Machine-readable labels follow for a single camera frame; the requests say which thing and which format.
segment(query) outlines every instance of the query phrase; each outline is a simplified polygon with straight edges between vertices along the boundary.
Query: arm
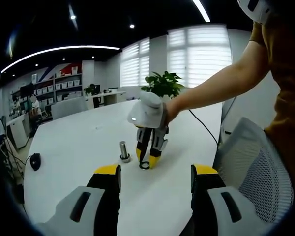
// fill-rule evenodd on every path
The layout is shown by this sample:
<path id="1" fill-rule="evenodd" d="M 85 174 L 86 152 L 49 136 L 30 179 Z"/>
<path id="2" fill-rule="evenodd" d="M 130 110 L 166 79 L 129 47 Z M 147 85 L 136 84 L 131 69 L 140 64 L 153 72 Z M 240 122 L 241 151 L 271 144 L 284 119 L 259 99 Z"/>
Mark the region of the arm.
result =
<path id="1" fill-rule="evenodd" d="M 167 104 L 169 119 L 171 121 L 183 110 L 212 105 L 241 95 L 256 86 L 268 71 L 266 48 L 249 41 L 238 62 L 171 100 Z"/>

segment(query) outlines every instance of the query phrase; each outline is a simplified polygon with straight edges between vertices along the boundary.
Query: window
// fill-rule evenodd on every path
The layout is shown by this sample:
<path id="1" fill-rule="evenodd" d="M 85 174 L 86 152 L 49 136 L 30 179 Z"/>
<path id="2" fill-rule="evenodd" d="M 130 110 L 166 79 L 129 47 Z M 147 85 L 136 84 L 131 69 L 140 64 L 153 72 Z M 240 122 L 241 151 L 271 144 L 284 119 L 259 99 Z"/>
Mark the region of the window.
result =
<path id="1" fill-rule="evenodd" d="M 223 25 L 203 25 L 169 32 L 169 71 L 186 87 L 193 88 L 232 64 L 227 29 Z"/>
<path id="2" fill-rule="evenodd" d="M 145 77 L 149 76 L 149 38 L 122 50 L 120 74 L 121 87 L 147 85 Z"/>

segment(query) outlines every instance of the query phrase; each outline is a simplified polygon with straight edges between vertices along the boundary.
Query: white cabinet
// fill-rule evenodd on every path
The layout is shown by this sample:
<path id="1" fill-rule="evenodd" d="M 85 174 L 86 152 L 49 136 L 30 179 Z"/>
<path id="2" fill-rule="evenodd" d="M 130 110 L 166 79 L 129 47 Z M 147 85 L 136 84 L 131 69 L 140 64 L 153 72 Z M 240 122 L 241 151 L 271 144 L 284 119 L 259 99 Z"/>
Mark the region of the white cabinet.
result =
<path id="1" fill-rule="evenodd" d="M 116 94 L 116 102 L 120 103 L 120 102 L 125 102 L 126 99 L 126 93 L 120 93 L 120 94 Z"/>
<path id="2" fill-rule="evenodd" d="M 94 109 L 93 98 L 87 98 L 87 99 L 85 99 L 85 101 L 87 103 L 87 108 L 89 110 Z"/>

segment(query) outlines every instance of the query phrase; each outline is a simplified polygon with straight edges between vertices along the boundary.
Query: cable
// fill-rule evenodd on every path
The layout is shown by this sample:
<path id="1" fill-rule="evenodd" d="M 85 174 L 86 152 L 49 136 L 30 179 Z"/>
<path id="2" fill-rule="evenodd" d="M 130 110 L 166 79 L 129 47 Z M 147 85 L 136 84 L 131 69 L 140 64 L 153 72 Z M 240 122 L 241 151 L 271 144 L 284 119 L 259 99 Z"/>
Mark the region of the cable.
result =
<path id="1" fill-rule="evenodd" d="M 16 157 L 15 155 L 13 155 L 13 153 L 11 153 L 9 150 L 8 150 L 8 153 L 10 153 L 15 159 L 19 160 L 23 165 L 25 165 L 25 163 L 24 163 L 21 159 L 17 158 L 17 157 Z"/>
<path id="2" fill-rule="evenodd" d="M 28 215 L 28 213 L 27 213 L 26 210 L 25 210 L 25 206 L 24 206 L 24 204 L 22 204 L 22 207 L 23 207 L 23 209 L 24 209 L 24 212 L 25 212 L 26 216 L 27 216 L 28 219 L 29 219 L 29 215 Z"/>
<path id="3" fill-rule="evenodd" d="M 216 140 L 216 138 L 213 136 L 213 134 L 211 133 L 211 131 L 206 127 L 206 125 L 199 119 L 196 117 L 196 115 L 191 111 L 189 110 L 190 113 L 206 128 L 206 130 L 210 133 L 210 135 L 212 136 L 212 138 L 214 139 L 214 141 L 216 142 L 216 145 L 218 146 L 218 141 Z"/>
<path id="4" fill-rule="evenodd" d="M 10 147 L 10 149 L 12 150 L 9 140 L 8 140 L 7 138 L 5 138 L 5 141 L 8 142 L 9 147 Z M 11 152 L 9 152 L 8 148 L 7 148 L 6 150 L 8 151 L 8 153 L 10 153 L 10 154 L 12 155 L 12 157 L 13 157 L 13 159 L 14 159 L 14 161 L 15 161 L 16 169 L 18 170 L 18 172 L 19 172 L 21 178 L 24 180 L 23 172 L 20 171 L 20 169 L 19 169 L 19 163 L 18 163 L 15 159 L 18 159 L 19 161 L 21 161 L 21 160 L 20 160 L 19 158 L 17 158 L 15 155 L 13 155 Z"/>

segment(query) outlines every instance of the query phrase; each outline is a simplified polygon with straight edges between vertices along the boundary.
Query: mesh chair back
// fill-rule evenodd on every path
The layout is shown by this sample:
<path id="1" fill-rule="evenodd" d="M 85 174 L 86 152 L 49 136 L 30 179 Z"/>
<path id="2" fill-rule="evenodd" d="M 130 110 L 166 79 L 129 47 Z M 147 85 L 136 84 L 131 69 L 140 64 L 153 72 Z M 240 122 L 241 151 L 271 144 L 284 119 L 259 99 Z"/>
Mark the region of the mesh chair back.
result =
<path id="1" fill-rule="evenodd" d="M 59 119 L 86 110 L 87 104 L 84 97 L 71 98 L 69 100 L 57 102 L 51 106 L 53 119 Z"/>
<path id="2" fill-rule="evenodd" d="M 218 150 L 213 167 L 227 186 L 237 188 L 266 223 L 277 223 L 293 202 L 291 181 L 264 131 L 242 118 Z"/>

